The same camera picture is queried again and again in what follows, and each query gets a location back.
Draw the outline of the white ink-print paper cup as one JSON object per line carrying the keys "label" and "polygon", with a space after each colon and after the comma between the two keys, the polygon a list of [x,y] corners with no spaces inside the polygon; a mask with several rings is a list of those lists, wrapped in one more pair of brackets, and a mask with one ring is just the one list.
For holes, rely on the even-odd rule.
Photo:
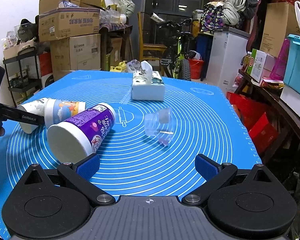
{"label": "white ink-print paper cup", "polygon": [[[46,105],[47,101],[48,101],[48,98],[41,98],[38,100],[34,100],[32,102],[18,105],[17,109],[32,113],[35,115],[44,116],[45,105]],[[20,124],[22,130],[27,134],[31,134],[38,127],[36,125],[26,124],[26,123],[22,123],[22,122],[20,122],[19,124]]]}

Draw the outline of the blue cartoon paper cup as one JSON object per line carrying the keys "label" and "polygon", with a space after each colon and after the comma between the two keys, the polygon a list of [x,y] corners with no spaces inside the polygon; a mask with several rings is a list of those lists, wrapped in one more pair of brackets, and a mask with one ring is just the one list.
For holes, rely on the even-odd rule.
{"label": "blue cartoon paper cup", "polygon": [[58,124],[85,111],[85,109],[85,102],[48,99],[44,112],[45,127],[49,128],[52,125]]}

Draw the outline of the purple paper cup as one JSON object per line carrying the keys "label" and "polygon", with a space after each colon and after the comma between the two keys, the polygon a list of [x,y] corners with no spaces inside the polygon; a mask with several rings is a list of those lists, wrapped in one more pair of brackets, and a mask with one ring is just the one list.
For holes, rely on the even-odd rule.
{"label": "purple paper cup", "polygon": [[48,128],[50,150],[61,163],[77,163],[97,152],[115,121],[111,105],[103,102],[90,107]]}

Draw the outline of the clear plastic cup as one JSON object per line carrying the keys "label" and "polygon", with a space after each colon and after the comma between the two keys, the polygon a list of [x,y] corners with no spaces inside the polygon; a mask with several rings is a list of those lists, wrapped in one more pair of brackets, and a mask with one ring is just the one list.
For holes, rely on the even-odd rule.
{"label": "clear plastic cup", "polygon": [[158,143],[168,146],[175,133],[175,118],[171,107],[160,109],[144,116],[145,135],[156,138]]}

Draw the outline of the black shelf rack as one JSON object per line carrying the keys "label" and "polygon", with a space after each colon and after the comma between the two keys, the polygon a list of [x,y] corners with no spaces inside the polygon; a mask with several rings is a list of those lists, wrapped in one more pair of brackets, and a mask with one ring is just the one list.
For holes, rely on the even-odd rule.
{"label": "black shelf rack", "polygon": [[[8,90],[11,94],[12,101],[15,107],[17,102],[14,98],[14,93],[19,93],[24,96],[24,100],[29,99],[28,91],[32,89],[41,90],[43,88],[41,78],[39,77],[39,66],[37,60],[37,48],[35,46],[26,45],[21,51],[17,53],[17,56],[10,59],[4,59],[3,64],[6,71]],[[21,61],[27,58],[34,58],[34,65],[36,69],[36,78],[30,78],[28,71],[22,69]],[[19,71],[12,75],[9,80],[7,65],[11,63],[18,63]]]}

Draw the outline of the large lower cardboard box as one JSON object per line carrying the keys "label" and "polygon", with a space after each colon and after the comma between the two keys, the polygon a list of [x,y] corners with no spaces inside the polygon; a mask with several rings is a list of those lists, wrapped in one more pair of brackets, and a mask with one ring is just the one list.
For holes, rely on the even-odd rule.
{"label": "large lower cardboard box", "polygon": [[51,41],[50,51],[56,81],[77,70],[101,69],[100,34]]}

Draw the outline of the dark wooden side table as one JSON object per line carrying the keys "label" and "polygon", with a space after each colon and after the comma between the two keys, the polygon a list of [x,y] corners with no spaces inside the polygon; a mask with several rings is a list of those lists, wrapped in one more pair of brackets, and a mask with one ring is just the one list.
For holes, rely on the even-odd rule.
{"label": "dark wooden side table", "polygon": [[265,155],[271,157],[288,140],[291,140],[292,143],[295,142],[296,148],[299,149],[300,117],[280,99],[279,95],[272,93],[264,87],[253,84],[252,77],[243,70],[240,69],[238,73],[243,76],[243,81],[241,81],[235,93],[270,105],[274,113],[279,117],[279,120],[283,123],[283,127],[279,131],[279,136],[266,149],[264,152]]}

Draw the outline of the blue silicone baking mat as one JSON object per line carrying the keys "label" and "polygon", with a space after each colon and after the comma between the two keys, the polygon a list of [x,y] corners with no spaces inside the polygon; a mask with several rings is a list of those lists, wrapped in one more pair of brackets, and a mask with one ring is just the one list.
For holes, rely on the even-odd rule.
{"label": "blue silicone baking mat", "polygon": [[[216,86],[162,78],[163,102],[133,101],[132,75],[77,71],[49,85],[29,101],[52,98],[86,102],[86,108],[104,102],[115,110],[116,121],[98,149],[100,169],[90,180],[112,194],[178,196],[180,199],[205,180],[194,166],[197,154],[218,163],[251,169],[261,159],[233,107]],[[145,134],[144,117],[171,107],[175,130],[168,146]],[[18,122],[7,121],[0,137],[0,236],[9,239],[1,217],[8,195],[32,163],[56,168],[44,126],[26,134]]]}

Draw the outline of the teal plastic storage bin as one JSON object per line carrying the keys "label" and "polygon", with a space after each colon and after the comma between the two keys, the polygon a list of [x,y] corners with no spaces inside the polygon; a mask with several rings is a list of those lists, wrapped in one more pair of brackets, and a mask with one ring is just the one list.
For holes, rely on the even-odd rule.
{"label": "teal plastic storage bin", "polygon": [[289,34],[288,61],[284,83],[300,94],[300,36]]}

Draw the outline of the white tissue box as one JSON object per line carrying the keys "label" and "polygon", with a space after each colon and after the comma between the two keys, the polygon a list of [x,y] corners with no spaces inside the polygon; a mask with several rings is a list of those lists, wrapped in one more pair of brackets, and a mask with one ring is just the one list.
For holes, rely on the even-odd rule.
{"label": "white tissue box", "polygon": [[164,101],[165,84],[158,71],[147,61],[141,62],[141,69],[133,73],[132,99],[137,101]]}

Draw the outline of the white green carton box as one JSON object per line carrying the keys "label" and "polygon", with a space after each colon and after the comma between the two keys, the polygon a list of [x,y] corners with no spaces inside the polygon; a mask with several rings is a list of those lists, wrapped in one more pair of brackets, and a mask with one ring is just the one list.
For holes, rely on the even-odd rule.
{"label": "white green carton box", "polygon": [[265,52],[256,49],[252,50],[246,73],[257,82],[261,80],[266,59],[267,54]]}

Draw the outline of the red bucket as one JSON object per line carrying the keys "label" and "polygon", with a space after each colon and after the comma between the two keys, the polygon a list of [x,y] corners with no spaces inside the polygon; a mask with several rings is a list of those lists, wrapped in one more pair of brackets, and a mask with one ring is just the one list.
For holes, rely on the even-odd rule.
{"label": "red bucket", "polygon": [[190,70],[191,70],[191,79],[198,80],[200,79],[202,67],[204,65],[203,60],[189,59]]}

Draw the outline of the white chest freezer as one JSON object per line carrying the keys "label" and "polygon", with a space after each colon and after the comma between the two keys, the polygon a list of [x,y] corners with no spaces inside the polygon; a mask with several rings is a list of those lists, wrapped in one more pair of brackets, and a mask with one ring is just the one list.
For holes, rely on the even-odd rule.
{"label": "white chest freezer", "polygon": [[248,33],[232,27],[214,33],[206,74],[208,84],[219,87],[224,94],[235,91],[233,85],[247,54],[248,38]]}

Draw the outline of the black green bicycle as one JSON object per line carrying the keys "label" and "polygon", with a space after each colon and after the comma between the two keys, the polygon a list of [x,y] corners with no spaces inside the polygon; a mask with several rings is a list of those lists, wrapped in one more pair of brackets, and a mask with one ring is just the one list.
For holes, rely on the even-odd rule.
{"label": "black green bicycle", "polygon": [[143,42],[142,17],[146,12],[138,12],[139,28],[139,60],[158,60],[161,71],[169,78],[180,80],[191,80],[190,60],[194,59],[194,51],[190,49],[193,33],[184,31],[184,27],[190,28],[193,19],[188,17],[177,23],[172,20],[164,20],[157,14],[148,14],[157,29],[162,32],[161,44],[150,44]]}

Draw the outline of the floral purple bag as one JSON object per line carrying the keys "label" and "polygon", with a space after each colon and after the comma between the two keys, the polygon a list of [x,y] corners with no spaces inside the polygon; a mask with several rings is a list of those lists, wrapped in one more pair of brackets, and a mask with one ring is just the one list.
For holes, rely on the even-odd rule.
{"label": "floral purple bag", "polygon": [[223,2],[209,2],[203,7],[200,18],[200,32],[211,33],[222,31],[224,28]]}

